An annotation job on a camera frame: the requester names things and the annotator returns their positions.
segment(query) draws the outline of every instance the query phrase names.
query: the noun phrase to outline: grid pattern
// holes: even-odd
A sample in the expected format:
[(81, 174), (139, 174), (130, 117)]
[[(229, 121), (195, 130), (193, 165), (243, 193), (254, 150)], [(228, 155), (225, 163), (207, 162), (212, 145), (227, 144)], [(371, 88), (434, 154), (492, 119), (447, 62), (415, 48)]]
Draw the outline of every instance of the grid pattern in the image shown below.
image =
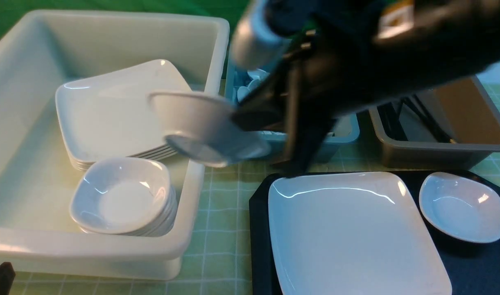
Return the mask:
[[(500, 84), (485, 85), (500, 111)], [(361, 136), (342, 146), (327, 164), (311, 172), (387, 170), (367, 114), (360, 115)], [(472, 169), (500, 186), (500, 154)], [(273, 172), (265, 162), (207, 168), (192, 241), (179, 276), (170, 282), (18, 273), (12, 295), (251, 295), (248, 200)]]

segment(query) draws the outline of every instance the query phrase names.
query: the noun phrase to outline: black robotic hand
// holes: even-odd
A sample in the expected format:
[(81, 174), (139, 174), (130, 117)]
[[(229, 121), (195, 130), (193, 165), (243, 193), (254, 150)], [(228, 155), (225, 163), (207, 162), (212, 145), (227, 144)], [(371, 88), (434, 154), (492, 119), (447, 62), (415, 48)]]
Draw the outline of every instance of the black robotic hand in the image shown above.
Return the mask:
[[(406, 17), (387, 21), (405, 5), (411, 7)], [(236, 62), (245, 66), (245, 56), (251, 66), (267, 61), (251, 55), (272, 56), (266, 51), (278, 48), (276, 40), (309, 19), (317, 31), (292, 42), (232, 117), (245, 131), (287, 133), (283, 155), (272, 165), (289, 177), (308, 169), (340, 116), (479, 73), (500, 60), (500, 0), (269, 0), (252, 6), (239, 24), (232, 45)], [(267, 25), (265, 39), (259, 39), (258, 21)]]

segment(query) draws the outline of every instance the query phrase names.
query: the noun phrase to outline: stack of white plates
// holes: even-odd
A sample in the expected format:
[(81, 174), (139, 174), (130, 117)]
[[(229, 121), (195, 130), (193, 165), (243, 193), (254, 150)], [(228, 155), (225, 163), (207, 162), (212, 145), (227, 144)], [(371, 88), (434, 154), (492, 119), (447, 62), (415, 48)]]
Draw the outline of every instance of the stack of white plates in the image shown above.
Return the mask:
[(57, 115), (72, 166), (87, 170), (110, 157), (160, 160), (173, 151), (147, 99), (154, 89), (191, 91), (171, 62), (153, 60), (62, 85)]
[(166, 166), (135, 158), (93, 165), (72, 200), (70, 215), (85, 233), (160, 237), (177, 214), (175, 188)]

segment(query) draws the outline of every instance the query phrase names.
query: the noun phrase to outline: gray plastic bin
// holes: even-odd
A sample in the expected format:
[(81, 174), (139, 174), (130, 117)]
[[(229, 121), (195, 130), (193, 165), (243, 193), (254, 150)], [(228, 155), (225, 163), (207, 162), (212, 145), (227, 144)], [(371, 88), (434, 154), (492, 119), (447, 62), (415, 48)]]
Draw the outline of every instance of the gray plastic bin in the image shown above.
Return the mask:
[(400, 116), (409, 141), (389, 138), (377, 108), (372, 108), (370, 117), (381, 141), (384, 166), (470, 169), (491, 153), (500, 152), (500, 113), (477, 78), (429, 90), (425, 96), (426, 108), (458, 143), (434, 142), (426, 127), (409, 114)]
[[(284, 43), (284, 48), (286, 49), (290, 41)], [(265, 71), (272, 71), (276, 66), (278, 59), (271, 62), (270, 64), (262, 67)], [(237, 69), (235, 65), (229, 59), (228, 69), (226, 73), (226, 88), (225, 97), (232, 103), (236, 103), (237, 98), (235, 94), (240, 86), (244, 86), (250, 81), (248, 73), (244, 70)], [(315, 161), (317, 162), (328, 162), (337, 152), (339, 147), (343, 144), (354, 142), (359, 137), (359, 123), (357, 122), (357, 116), (355, 114), (350, 116), (345, 116), (340, 120), (338, 124), (334, 127), (334, 135), (326, 138), (325, 142), (319, 149), (317, 155), (315, 156)], [(286, 140), (286, 135), (284, 134), (261, 134), (261, 136), (270, 144), (272, 152), (270, 156), (280, 153), (283, 149), (284, 142)]]

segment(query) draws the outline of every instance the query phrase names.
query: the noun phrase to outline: white bowl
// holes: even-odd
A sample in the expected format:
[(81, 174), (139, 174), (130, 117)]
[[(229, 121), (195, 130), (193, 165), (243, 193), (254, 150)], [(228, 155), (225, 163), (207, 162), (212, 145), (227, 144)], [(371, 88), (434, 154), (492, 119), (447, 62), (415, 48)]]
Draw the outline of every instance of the white bowl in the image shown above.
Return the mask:
[(500, 197), (486, 185), (435, 172), (421, 187), (419, 206), (430, 224), (451, 237), (472, 243), (500, 239)]
[(221, 168), (270, 152), (257, 132), (244, 132), (231, 122), (234, 108), (224, 97), (159, 91), (151, 93), (149, 101), (164, 140), (195, 162)]
[(88, 169), (72, 199), (70, 215), (94, 233), (132, 233), (154, 222), (171, 196), (175, 194), (163, 164), (111, 158)]
[[(154, 219), (150, 224), (147, 224), (143, 228), (131, 231), (129, 233), (122, 233), (123, 236), (135, 236), (135, 237), (161, 237), (169, 233), (170, 229), (173, 227), (175, 221), (175, 216), (177, 214), (177, 200), (175, 199), (175, 189), (171, 190), (172, 194), (169, 197), (168, 204), (164, 207), (161, 214)], [(96, 234), (96, 232), (91, 231), (83, 226), (79, 226), (81, 230), (87, 234)]]

